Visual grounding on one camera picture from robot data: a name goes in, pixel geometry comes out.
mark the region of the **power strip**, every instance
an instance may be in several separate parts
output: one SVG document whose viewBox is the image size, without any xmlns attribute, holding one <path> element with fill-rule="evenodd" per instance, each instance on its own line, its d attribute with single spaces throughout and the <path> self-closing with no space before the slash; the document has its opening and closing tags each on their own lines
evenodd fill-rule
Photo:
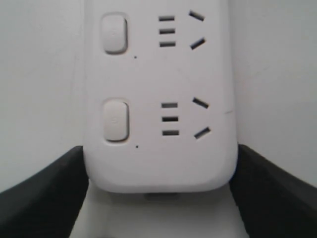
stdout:
<svg viewBox="0 0 317 238">
<path fill-rule="evenodd" d="M 120 193 L 227 183 L 237 160 L 227 1 L 85 4 L 90 179 Z"/>
</svg>

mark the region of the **white plastic surface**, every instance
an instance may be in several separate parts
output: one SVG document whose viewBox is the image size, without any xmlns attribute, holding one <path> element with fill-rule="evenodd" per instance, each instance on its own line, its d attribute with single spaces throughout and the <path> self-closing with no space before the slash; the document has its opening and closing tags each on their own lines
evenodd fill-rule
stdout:
<svg viewBox="0 0 317 238">
<path fill-rule="evenodd" d="M 227 183 L 237 158 L 227 1 L 92 0 L 85 11 L 90 179 L 122 193 L 206 191 Z M 101 47 L 102 18 L 111 14 L 129 26 L 129 47 L 121 55 Z M 174 33 L 160 34 L 162 29 Z M 129 107 L 130 133 L 123 142 L 104 138 L 108 100 Z M 165 103 L 177 108 L 162 108 Z M 204 129 L 209 131 L 197 136 Z M 166 131 L 178 135 L 163 136 Z"/>
<path fill-rule="evenodd" d="M 129 135 L 128 106 L 110 100 L 104 104 L 104 136 L 107 141 L 122 141 Z"/>
<path fill-rule="evenodd" d="M 102 42 L 108 54 L 123 53 L 127 49 L 127 22 L 123 16 L 110 14 L 101 23 Z"/>
</svg>

